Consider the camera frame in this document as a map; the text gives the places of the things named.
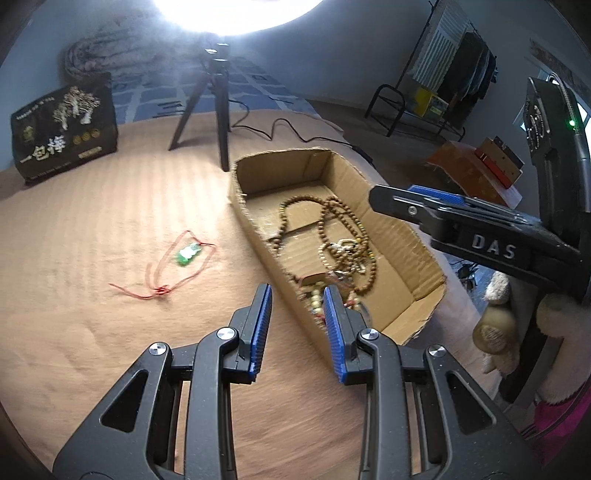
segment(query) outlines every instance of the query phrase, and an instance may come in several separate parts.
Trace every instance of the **open cardboard box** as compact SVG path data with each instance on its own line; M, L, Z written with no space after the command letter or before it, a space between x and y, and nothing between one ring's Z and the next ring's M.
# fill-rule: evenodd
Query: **open cardboard box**
M298 299L298 285L289 273L306 277L325 272L318 248L316 222L320 205L296 203L287 209L288 229L276 255L270 239L279 228L279 205L289 197L335 194L365 225L377 260L377 278L361 297L372 316L372 326L399 345L412 339L443 298L445 277L439 264L407 223L375 213L368 203L371 185L340 155L322 149L260 153L237 161L232 170L230 200L252 246L269 271L285 301L300 319L309 338L332 366L326 331L308 305ZM336 218L325 221L332 241L350 238ZM355 284L366 282L356 274Z

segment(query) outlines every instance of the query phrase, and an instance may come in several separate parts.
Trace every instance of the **black package with tree picture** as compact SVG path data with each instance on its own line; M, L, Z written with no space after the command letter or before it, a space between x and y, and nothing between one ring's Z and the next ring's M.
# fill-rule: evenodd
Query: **black package with tree picture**
M13 113L12 155L34 185L117 150L111 74L44 95Z

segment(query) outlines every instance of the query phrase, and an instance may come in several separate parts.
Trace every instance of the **brown wooden bead necklace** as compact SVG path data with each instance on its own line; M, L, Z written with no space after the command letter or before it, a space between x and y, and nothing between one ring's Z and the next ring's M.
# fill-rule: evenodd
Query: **brown wooden bead necklace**
M278 253L281 248L282 239L287 230L287 207L299 202L313 202L322 206L320 220L317 223L318 234L323 246L326 247L331 257L336 261L335 268L339 268L343 272L353 272L355 268L360 265L365 258L369 258L369 278L367 283L362 287L355 287L355 293L363 295L367 293L374 286L377 263L374 253L369 249L369 235L361 221L354 214L353 210L349 208L340 198L330 196L326 200L313 195L298 195L291 197L284 201L279 206L280 225L277 235L271 239L272 248ZM356 240L356 244L350 248L339 248L339 244L334 244L330 241L324 231L324 224L328 215L332 213L345 226ZM295 275L291 275L292 280L298 281Z

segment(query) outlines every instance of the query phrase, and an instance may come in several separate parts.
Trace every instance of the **tripod leg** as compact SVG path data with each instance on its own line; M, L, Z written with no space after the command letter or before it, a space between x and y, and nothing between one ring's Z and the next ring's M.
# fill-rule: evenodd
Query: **tripod leg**
M230 106L226 72L216 73L213 77L213 83L216 94L217 143L220 149L220 162L222 170L229 171L228 132L230 131Z
M183 116L178 122L177 129L174 131L173 140L170 142L170 147L168 151L172 151L178 147L178 141L183 134L183 130L189 121L189 117L191 117L191 113L193 113L193 109L195 105L198 104L199 100L201 99L201 95L205 92L207 85L209 84L209 75L207 73L202 73L199 78L197 79L197 83L195 88L193 89L193 93L189 97L187 101L187 108L183 112Z

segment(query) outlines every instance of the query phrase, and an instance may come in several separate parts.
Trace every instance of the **power cord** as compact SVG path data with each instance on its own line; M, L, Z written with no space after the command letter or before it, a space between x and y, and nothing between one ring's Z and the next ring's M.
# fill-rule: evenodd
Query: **power cord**
M250 127L249 125L241 125L241 123L244 120L246 120L247 117L251 114L251 109L247 104L245 104L244 102L241 102L239 100L230 100L230 102L237 103L238 105L242 105L243 107L246 108L246 114L240 120L235 122L232 125L232 128L245 128L245 129L250 130L252 132L256 132L258 134L263 135L266 139L269 140L269 142L272 142L273 139L275 138L275 129L277 128L277 125L279 124L279 122L285 122L293 130L293 133L296 134L297 138L299 138L302 143L310 143L310 142L313 142L314 140L322 140L322 141L326 141L326 142L337 143L340 145L346 145L347 147L351 147L351 149L353 151L355 151L359 155L361 155L372 167L374 167L374 159L371 158L369 155L367 155L367 153L365 153L361 148L359 148L355 145L351 145L349 142L343 142L342 140L335 140L334 138L313 137L313 138L309 138L306 140L304 137L302 137L300 135L300 133L296 130L296 128L293 126L293 124L287 118L277 118L273 122L273 124L271 125L271 133L270 134L265 132L264 130L259 130L258 128Z

